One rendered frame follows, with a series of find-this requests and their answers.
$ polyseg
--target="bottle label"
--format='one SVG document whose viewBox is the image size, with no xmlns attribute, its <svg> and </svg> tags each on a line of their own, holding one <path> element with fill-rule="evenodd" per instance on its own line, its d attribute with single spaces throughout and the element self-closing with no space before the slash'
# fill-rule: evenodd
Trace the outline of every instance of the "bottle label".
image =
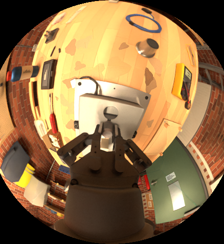
<svg viewBox="0 0 224 244">
<path fill-rule="evenodd" d="M 19 80 L 29 79 L 31 77 L 32 73 L 33 73 L 32 65 L 22 66 L 21 77 Z"/>
</svg>

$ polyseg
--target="green door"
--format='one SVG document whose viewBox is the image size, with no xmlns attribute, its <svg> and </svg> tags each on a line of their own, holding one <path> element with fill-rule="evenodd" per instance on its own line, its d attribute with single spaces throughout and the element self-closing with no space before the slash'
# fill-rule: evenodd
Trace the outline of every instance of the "green door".
<svg viewBox="0 0 224 244">
<path fill-rule="evenodd" d="M 206 201 L 198 172 L 176 138 L 146 172 L 156 224 L 182 218 Z"/>
</svg>

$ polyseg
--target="red fire extinguisher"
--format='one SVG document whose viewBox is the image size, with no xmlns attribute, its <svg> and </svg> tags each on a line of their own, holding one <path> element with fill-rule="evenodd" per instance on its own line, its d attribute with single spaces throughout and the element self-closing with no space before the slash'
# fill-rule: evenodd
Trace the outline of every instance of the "red fire extinguisher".
<svg viewBox="0 0 224 244">
<path fill-rule="evenodd" d="M 147 189 L 150 190 L 150 185 L 149 185 L 149 182 L 148 182 L 148 176 L 144 175 L 144 179 L 145 179 L 145 183 L 146 183 Z"/>
</svg>

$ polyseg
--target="red bottle cap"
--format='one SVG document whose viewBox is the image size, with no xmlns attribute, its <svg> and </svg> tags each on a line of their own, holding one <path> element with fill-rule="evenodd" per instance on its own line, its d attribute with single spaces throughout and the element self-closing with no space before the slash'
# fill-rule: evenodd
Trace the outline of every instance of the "red bottle cap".
<svg viewBox="0 0 224 244">
<path fill-rule="evenodd" d="M 12 78 L 12 71 L 7 72 L 7 81 L 10 81 Z"/>
</svg>

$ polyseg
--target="round hole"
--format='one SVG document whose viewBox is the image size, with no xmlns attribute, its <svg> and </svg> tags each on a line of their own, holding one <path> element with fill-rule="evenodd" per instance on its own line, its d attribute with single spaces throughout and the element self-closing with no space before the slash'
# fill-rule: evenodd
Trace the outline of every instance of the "round hole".
<svg viewBox="0 0 224 244">
<path fill-rule="evenodd" d="M 114 106 L 108 106 L 103 111 L 104 117 L 109 119 L 109 120 L 115 119 L 118 116 L 118 114 L 119 114 L 119 111 Z"/>
</svg>

